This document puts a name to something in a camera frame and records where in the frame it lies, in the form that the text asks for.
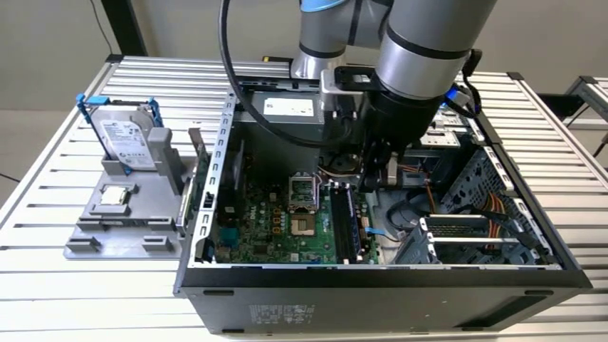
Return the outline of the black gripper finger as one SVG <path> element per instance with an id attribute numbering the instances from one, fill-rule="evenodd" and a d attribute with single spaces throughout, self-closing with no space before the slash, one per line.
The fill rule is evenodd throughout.
<path id="1" fill-rule="evenodd" d="M 373 191 L 376 189 L 387 163 L 388 144 L 385 142 L 367 144 L 361 155 L 360 191 Z"/>
<path id="2" fill-rule="evenodd" d="M 403 171 L 399 167 L 399 154 L 392 153 L 387 164 L 387 185 L 389 187 L 403 186 Z"/>

